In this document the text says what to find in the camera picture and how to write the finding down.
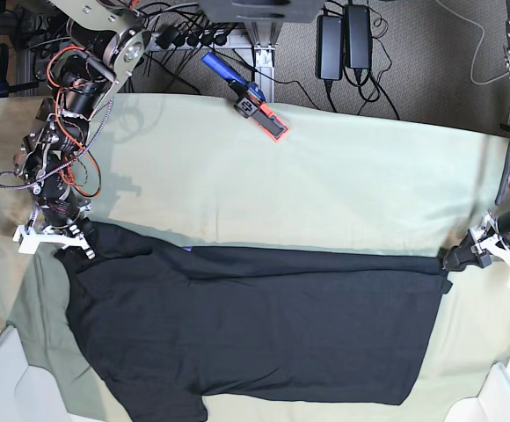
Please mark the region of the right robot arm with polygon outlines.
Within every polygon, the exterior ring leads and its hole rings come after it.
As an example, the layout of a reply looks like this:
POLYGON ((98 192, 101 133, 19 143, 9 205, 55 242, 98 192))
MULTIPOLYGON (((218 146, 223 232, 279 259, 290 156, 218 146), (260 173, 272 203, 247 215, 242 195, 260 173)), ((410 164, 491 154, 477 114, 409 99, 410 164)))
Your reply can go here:
POLYGON ((27 191, 33 210, 13 236, 19 252, 33 255, 42 244, 75 247, 95 256, 89 239, 92 199, 86 186, 100 169, 91 145, 101 131, 91 121, 109 118, 113 97, 133 75, 149 43, 146 15, 134 1, 56 1, 68 17, 69 44, 53 53, 45 69, 51 95, 32 131, 0 172, 0 188, 27 191))

